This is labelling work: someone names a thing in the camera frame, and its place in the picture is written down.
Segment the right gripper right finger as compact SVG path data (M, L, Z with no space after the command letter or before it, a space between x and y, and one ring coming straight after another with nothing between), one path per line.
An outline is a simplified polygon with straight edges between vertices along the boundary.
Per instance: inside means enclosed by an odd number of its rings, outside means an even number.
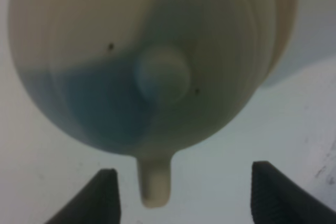
M250 209L254 223L335 223L335 211L267 161L253 162Z

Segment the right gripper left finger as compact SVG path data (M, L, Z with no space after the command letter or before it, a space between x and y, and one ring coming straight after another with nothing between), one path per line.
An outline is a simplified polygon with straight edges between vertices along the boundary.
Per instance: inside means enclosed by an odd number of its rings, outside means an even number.
M120 223L118 173L102 169L48 223Z

